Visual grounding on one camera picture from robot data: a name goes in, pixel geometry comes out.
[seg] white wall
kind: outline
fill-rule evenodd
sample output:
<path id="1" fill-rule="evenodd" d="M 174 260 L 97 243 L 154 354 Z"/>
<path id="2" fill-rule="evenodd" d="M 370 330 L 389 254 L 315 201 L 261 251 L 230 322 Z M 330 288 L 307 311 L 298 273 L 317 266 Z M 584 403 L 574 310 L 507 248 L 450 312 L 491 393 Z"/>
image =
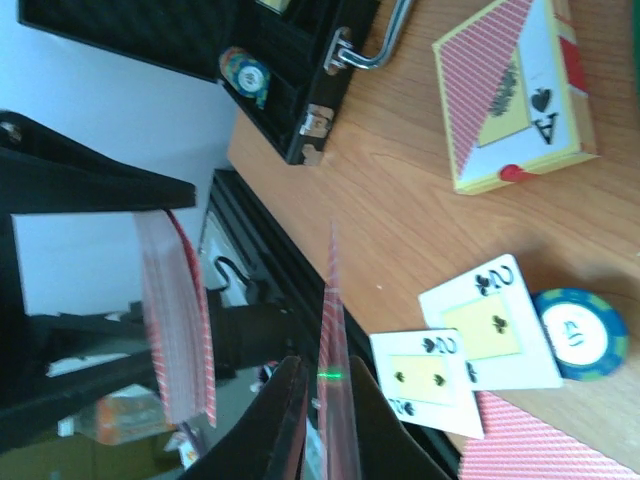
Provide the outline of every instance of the white wall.
<path id="1" fill-rule="evenodd" d="M 212 170 L 227 165 L 235 107 L 217 85 L 17 23 L 0 1 L 0 109 L 26 115 L 115 160 L 198 189 L 178 212 L 198 241 Z M 16 217 L 29 313 L 97 313 L 140 299 L 129 214 Z"/>

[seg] table surface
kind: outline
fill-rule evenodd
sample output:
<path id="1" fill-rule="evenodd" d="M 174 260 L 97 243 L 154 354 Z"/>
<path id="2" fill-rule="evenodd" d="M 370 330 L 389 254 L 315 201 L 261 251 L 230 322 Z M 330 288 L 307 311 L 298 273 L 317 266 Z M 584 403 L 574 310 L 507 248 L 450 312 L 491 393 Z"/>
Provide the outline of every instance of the table surface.
<path id="1" fill-rule="evenodd" d="M 601 293 L 631 331 L 624 368 L 594 383 L 500 395 L 640 471 L 632 2 L 571 1 L 602 158 L 468 197 L 452 189 L 431 44 L 488 3 L 416 0 L 391 63 L 355 74 L 320 166 L 287 166 L 242 113 L 229 157 L 324 277 L 337 223 L 344 301 L 368 333 L 423 328 L 418 294 L 505 252 L 516 255 L 531 291 Z M 392 7 L 383 0 L 369 53 Z"/>

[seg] poker chip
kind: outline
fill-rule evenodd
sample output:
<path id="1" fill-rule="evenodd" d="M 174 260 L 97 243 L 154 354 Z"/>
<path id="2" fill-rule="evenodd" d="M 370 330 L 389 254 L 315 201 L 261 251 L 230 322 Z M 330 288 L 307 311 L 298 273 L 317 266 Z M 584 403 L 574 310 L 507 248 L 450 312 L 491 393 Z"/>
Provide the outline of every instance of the poker chip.
<path id="1" fill-rule="evenodd" d="M 234 90 L 247 98 L 254 98 L 264 109 L 269 93 L 271 72 L 246 50 L 230 47 L 220 56 L 220 72 Z"/>
<path id="2" fill-rule="evenodd" d="M 624 362 L 629 332 L 618 312 L 598 295 L 559 288 L 539 293 L 533 304 L 564 378 L 598 380 Z"/>

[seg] metal handle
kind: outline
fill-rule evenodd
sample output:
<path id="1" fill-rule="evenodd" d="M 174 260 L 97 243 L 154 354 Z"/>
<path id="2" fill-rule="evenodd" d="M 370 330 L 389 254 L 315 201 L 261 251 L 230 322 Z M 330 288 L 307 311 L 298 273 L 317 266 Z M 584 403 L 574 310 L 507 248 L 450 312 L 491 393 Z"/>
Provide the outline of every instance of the metal handle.
<path id="1" fill-rule="evenodd" d="M 335 75 L 341 69 L 347 68 L 347 65 L 364 70 L 372 70 L 385 65 L 393 54 L 393 49 L 407 21 L 412 4 L 413 0 L 397 0 L 382 48 L 375 57 L 365 57 L 353 51 L 353 45 L 349 41 L 351 36 L 349 28 L 341 27 L 336 30 L 324 63 L 326 72 L 329 75 Z"/>

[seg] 2 of clubs card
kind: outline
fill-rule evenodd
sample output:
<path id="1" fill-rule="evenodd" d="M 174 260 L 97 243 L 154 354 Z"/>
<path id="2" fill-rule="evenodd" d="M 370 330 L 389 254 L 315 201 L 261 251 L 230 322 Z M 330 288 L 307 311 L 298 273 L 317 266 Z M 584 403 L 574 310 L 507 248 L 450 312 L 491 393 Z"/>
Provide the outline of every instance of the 2 of clubs card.
<path id="1" fill-rule="evenodd" d="M 370 340 L 380 389 L 400 420 L 484 438 L 460 333 L 381 333 Z"/>
<path id="2" fill-rule="evenodd" d="M 513 255 L 419 296 L 429 328 L 460 332 L 472 389 L 558 388 L 562 378 Z"/>

